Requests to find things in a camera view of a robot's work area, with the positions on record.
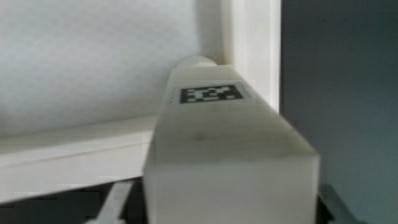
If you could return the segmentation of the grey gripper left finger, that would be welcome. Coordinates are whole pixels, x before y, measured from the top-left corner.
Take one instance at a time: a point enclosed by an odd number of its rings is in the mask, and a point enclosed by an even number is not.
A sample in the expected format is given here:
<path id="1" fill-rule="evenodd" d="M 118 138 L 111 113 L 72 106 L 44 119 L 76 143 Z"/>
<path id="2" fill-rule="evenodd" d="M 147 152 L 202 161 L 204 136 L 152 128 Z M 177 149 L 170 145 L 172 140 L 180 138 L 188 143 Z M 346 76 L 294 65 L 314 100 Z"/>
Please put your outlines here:
<path id="1" fill-rule="evenodd" d="M 131 187 L 131 180 L 113 183 L 97 216 L 86 221 L 86 224 L 125 224 L 125 221 L 120 218 L 120 213 L 127 201 Z"/>

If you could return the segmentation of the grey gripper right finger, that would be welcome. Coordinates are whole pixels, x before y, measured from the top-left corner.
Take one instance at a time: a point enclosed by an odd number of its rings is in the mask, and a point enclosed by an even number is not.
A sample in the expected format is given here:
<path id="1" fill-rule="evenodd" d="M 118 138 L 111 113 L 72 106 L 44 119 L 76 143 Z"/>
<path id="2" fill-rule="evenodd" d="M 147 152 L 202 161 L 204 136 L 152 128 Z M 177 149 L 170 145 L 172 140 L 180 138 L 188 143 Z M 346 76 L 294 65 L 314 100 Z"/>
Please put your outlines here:
<path id="1" fill-rule="evenodd" d="M 330 185 L 319 186 L 315 198 L 315 224 L 347 224 L 346 207 Z"/>

